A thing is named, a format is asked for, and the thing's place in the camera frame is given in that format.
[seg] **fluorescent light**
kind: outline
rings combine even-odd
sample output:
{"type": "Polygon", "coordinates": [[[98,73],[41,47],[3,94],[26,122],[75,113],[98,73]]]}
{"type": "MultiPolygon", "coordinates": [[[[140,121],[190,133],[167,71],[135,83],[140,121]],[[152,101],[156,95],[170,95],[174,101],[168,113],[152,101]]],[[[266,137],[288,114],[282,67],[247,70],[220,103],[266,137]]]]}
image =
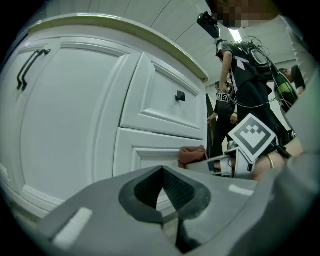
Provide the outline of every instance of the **fluorescent light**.
{"type": "Polygon", "coordinates": [[[239,30],[233,30],[233,29],[229,28],[229,31],[230,31],[230,33],[231,33],[231,35],[232,35],[232,37],[233,37],[235,42],[242,42],[239,30]]]}

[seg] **black cabinet handle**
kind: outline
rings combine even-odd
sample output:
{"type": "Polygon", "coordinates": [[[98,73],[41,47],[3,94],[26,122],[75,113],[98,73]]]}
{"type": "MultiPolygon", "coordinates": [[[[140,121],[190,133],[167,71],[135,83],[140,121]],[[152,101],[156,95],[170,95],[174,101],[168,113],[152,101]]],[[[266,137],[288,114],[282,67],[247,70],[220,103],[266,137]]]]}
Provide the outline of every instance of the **black cabinet handle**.
{"type": "Polygon", "coordinates": [[[177,102],[178,102],[178,101],[185,102],[185,101],[186,101],[185,93],[178,90],[177,95],[175,96],[175,100],[176,100],[177,102]]]}
{"type": "Polygon", "coordinates": [[[28,60],[23,64],[20,72],[18,73],[18,76],[16,77],[16,79],[18,80],[18,86],[17,86],[17,88],[16,88],[17,90],[20,90],[20,88],[21,88],[21,86],[22,86],[22,82],[21,82],[21,80],[20,80],[20,78],[19,78],[19,77],[21,76],[22,71],[25,69],[25,67],[26,67],[26,65],[29,63],[29,61],[35,56],[35,54],[38,54],[38,53],[39,53],[39,51],[36,50],[34,53],[32,53],[32,55],[30,56],[30,58],[28,58],[28,60]]]}
{"type": "Polygon", "coordinates": [[[38,52],[37,56],[35,56],[35,58],[30,62],[29,66],[25,69],[25,71],[24,71],[24,73],[23,73],[23,75],[22,75],[22,78],[21,78],[21,80],[22,80],[22,91],[24,91],[24,90],[27,88],[27,86],[28,86],[28,83],[27,83],[27,81],[26,81],[26,75],[27,75],[28,71],[30,70],[30,68],[32,67],[32,65],[36,62],[36,60],[37,60],[42,54],[47,55],[47,54],[50,53],[50,52],[51,52],[50,49],[48,49],[48,50],[42,49],[42,50],[40,50],[40,51],[38,52]]]}

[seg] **red towel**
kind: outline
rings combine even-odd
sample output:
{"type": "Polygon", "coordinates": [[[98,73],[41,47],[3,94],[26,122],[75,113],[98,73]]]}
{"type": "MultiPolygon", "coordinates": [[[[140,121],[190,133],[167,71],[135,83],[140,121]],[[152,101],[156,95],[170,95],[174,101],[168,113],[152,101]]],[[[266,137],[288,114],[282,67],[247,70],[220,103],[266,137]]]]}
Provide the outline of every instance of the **red towel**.
{"type": "Polygon", "coordinates": [[[207,159],[207,153],[204,146],[187,146],[180,148],[178,157],[179,168],[187,169],[186,165],[201,162],[207,159]]]}

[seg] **cabinet drawer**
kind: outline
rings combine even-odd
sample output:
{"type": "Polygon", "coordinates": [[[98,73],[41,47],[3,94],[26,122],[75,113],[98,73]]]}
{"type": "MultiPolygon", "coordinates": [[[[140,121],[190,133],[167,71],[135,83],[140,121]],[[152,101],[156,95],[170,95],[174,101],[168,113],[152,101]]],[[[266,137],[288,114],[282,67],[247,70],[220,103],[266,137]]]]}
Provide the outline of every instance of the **cabinet drawer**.
{"type": "Polygon", "coordinates": [[[142,54],[126,97],[120,126],[202,140],[205,94],[163,61],[142,54]],[[176,100],[178,91],[185,101],[176,100]]]}
{"type": "MultiPolygon", "coordinates": [[[[146,131],[118,128],[115,142],[113,176],[119,176],[153,166],[178,167],[181,147],[198,147],[196,139],[173,137],[146,131]]],[[[162,191],[157,209],[162,211],[171,203],[162,191]]]]}

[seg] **countertop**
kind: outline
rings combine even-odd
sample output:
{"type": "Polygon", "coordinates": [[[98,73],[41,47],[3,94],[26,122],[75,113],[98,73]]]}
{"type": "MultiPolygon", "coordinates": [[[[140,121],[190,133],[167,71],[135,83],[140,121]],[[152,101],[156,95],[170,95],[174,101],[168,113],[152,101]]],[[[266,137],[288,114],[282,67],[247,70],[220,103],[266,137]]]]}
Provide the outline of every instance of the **countertop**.
{"type": "Polygon", "coordinates": [[[132,34],[150,42],[172,55],[192,71],[198,78],[203,80],[203,82],[206,82],[209,79],[207,72],[176,43],[154,29],[130,19],[95,13],[67,14],[40,20],[28,28],[28,33],[33,34],[49,28],[70,25],[99,26],[132,34]]]}

